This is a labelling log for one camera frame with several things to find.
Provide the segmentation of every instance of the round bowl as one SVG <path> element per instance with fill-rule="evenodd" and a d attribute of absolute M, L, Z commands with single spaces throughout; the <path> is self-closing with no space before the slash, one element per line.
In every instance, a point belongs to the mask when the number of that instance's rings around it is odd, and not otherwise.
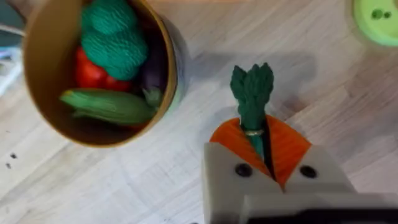
<path fill-rule="evenodd" d="M 73 119 L 73 110 L 59 100 L 68 89 L 76 88 L 75 50 L 80 39 L 80 13 L 84 0 L 48 0 L 29 19 L 24 39 L 24 69 L 34 104 L 45 120 L 60 134 L 91 147 L 114 147 L 146 133 L 167 112 L 173 101 L 177 73 L 172 41 L 156 12 L 140 0 L 129 3 L 141 26 L 160 30 L 167 51 L 167 87 L 157 114 L 140 129 L 119 127 L 93 119 Z"/>

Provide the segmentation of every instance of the table surface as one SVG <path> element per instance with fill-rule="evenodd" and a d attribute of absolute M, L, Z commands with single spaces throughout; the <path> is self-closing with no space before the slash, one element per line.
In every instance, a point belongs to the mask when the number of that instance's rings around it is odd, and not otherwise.
<path fill-rule="evenodd" d="M 366 42 L 348 1 L 150 3 L 183 48 L 178 110 L 123 147 L 87 148 L 43 121 L 21 78 L 0 98 L 0 223 L 202 224 L 203 144 L 237 116 L 233 66 L 264 62 L 268 113 L 326 146 L 359 192 L 398 193 L 397 49 Z"/>

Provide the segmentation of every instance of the knitted broccoli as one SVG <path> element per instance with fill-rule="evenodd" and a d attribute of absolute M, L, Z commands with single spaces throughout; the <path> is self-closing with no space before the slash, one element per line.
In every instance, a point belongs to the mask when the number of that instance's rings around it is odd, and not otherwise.
<path fill-rule="evenodd" d="M 117 80 L 134 78 L 148 47 L 126 0 L 94 0 L 81 14 L 81 45 L 94 64 Z"/>

